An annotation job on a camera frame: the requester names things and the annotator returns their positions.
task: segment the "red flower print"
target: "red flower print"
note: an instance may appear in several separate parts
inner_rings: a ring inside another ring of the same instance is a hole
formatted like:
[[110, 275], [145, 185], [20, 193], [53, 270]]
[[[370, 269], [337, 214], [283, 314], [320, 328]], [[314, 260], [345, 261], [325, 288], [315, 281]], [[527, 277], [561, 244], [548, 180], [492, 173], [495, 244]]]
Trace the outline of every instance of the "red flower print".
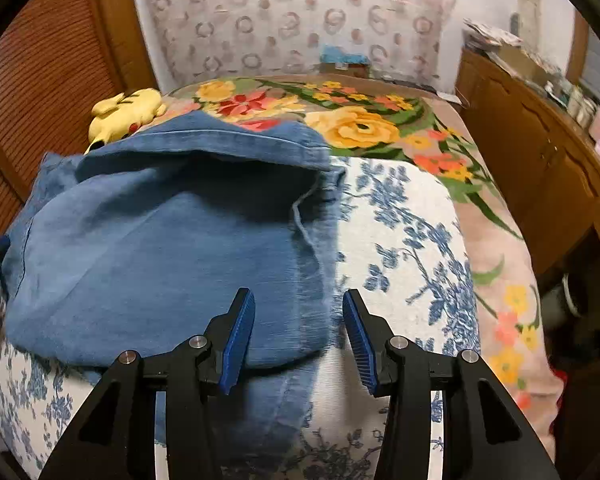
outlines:
[[240, 126], [247, 130], [251, 130], [252, 132], [263, 132], [280, 123], [281, 121], [279, 119], [256, 119], [253, 121], [244, 121], [243, 123], [240, 123]]
[[389, 108], [389, 110], [394, 110], [395, 112], [400, 111], [400, 108], [398, 108], [398, 105], [396, 103], [394, 103], [393, 101], [389, 100], [386, 96], [375, 97], [374, 101], [376, 103], [384, 106], [385, 108]]
[[247, 95], [234, 95], [231, 99], [222, 101], [218, 113], [225, 116], [244, 115], [251, 110], [264, 110], [273, 101], [275, 101], [273, 97], [266, 97], [266, 91], [256, 90]]
[[449, 132], [446, 130], [442, 130], [438, 132], [436, 130], [428, 130], [427, 135], [431, 137], [433, 140], [445, 140], [449, 136]]
[[498, 326], [496, 327], [496, 339], [505, 346], [513, 346], [520, 335], [516, 328], [518, 316], [515, 312], [504, 312], [498, 314]]

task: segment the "patterned wallpaper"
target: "patterned wallpaper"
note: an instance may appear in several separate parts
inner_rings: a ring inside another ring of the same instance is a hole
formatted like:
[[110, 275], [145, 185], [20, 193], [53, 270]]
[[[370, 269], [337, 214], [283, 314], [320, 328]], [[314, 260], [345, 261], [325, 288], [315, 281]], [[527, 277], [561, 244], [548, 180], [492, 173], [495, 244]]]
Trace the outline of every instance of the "patterned wallpaper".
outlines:
[[436, 77], [456, 0], [148, 0], [174, 79], [315, 70], [325, 44], [365, 54], [378, 75]]

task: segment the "cabinet door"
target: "cabinet door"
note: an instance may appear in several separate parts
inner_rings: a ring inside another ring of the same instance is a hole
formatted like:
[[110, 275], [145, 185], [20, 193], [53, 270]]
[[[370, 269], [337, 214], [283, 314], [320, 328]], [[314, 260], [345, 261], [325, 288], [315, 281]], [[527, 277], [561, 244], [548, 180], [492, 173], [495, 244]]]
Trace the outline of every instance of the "cabinet door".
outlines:
[[550, 158], [535, 200], [519, 223], [536, 275], [563, 257], [599, 213], [600, 178], [566, 140]]
[[516, 88], [510, 76], [487, 61], [472, 107], [463, 118], [516, 222], [542, 180], [550, 147], [548, 120]]

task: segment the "yellow flower print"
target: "yellow flower print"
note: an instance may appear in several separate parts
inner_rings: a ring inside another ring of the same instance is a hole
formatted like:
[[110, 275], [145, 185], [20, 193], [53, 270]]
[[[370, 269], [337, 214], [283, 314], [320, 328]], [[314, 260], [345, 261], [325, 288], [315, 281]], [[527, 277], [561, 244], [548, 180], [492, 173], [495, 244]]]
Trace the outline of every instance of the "yellow flower print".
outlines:
[[214, 79], [200, 85], [198, 90], [196, 90], [196, 97], [202, 102], [219, 103], [231, 97], [234, 91], [235, 84], [233, 81]]
[[279, 113], [304, 111], [304, 105], [298, 102], [297, 95], [289, 95], [288, 97], [275, 99], [270, 103], [265, 104], [264, 107], [265, 110], [277, 110]]
[[442, 176], [447, 176], [449, 178], [459, 180], [460, 182], [464, 182], [468, 178], [473, 178], [474, 174], [471, 173], [471, 171], [468, 171], [464, 166], [460, 166], [460, 168], [445, 171]]
[[387, 95], [386, 98], [389, 99], [389, 101], [393, 101], [394, 103], [404, 102], [404, 97], [402, 97], [401, 95], [391, 94]]
[[522, 355], [512, 347], [505, 346], [502, 352], [490, 357], [488, 363], [501, 383], [516, 384], [518, 381], [518, 370], [522, 364]]
[[535, 326], [523, 326], [520, 337], [529, 350], [533, 351], [538, 348], [538, 331]]
[[205, 105], [202, 107], [202, 111], [208, 113], [209, 115], [211, 115], [213, 117], [221, 118], [222, 115], [220, 115], [217, 112], [219, 107], [220, 107], [220, 105], [217, 105], [215, 103], [205, 103]]
[[378, 142], [390, 144], [400, 138], [395, 124], [367, 112], [362, 106], [310, 112], [304, 122], [336, 148], [369, 148]]
[[504, 293], [504, 302], [508, 304], [518, 316], [524, 314], [529, 307], [526, 302], [526, 286], [507, 285], [507, 289]]
[[331, 101], [331, 96], [329, 94], [323, 94], [321, 92], [316, 92], [312, 97], [318, 99], [318, 101]]
[[431, 147], [431, 141], [421, 135], [410, 135], [404, 138], [404, 142], [418, 150], [426, 150]]
[[354, 101], [369, 101], [369, 98], [364, 94], [349, 94], [347, 97]]

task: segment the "wooden cabinet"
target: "wooden cabinet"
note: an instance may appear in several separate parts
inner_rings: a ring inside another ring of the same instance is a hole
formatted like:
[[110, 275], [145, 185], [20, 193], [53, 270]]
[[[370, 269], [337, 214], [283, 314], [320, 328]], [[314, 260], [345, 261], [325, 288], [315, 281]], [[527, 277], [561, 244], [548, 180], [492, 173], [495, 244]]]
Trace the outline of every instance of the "wooden cabinet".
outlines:
[[489, 59], [464, 51], [462, 118], [543, 274], [600, 220], [600, 161], [579, 127]]

